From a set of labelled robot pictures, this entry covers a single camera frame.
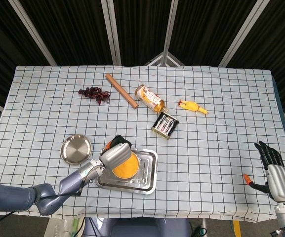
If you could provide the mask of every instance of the wooden rolling pin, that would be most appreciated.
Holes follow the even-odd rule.
[[[134,108],[138,108],[138,103],[122,88],[121,85],[110,75],[106,74],[106,79],[116,88],[116,90],[128,101],[128,103]]]

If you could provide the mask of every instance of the dark red grapes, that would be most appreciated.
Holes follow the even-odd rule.
[[[102,89],[98,87],[87,87],[86,90],[80,89],[79,94],[91,99],[95,99],[98,104],[102,103],[102,101],[106,101],[108,103],[111,97],[109,91],[102,91]]]

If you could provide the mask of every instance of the yellow rubber chicken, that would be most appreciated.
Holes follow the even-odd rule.
[[[186,110],[191,110],[191,111],[199,111],[202,112],[203,114],[208,114],[208,111],[205,110],[204,108],[200,107],[196,102],[193,101],[186,101],[186,100],[180,100],[178,103],[178,106],[186,109]]]

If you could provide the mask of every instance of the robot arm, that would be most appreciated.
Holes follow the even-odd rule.
[[[260,152],[267,182],[265,185],[255,184],[246,174],[244,174],[244,179],[250,187],[268,194],[278,203],[275,213],[280,229],[272,232],[271,235],[274,237],[283,234],[285,237],[285,167],[282,156],[261,141],[255,143],[255,146]]]
[[[60,182],[56,194],[50,184],[30,188],[10,187],[0,184],[0,211],[25,211],[36,204],[43,216],[57,211],[70,196],[80,196],[82,188],[102,175],[105,168],[114,169],[131,156],[131,143],[116,136],[101,152],[99,160],[90,160]]]

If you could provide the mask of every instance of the metal tray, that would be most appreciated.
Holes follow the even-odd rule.
[[[129,179],[116,177],[110,169],[96,179],[97,186],[104,189],[138,194],[151,194],[156,189],[158,154],[147,149],[131,149],[140,162],[138,172]]]

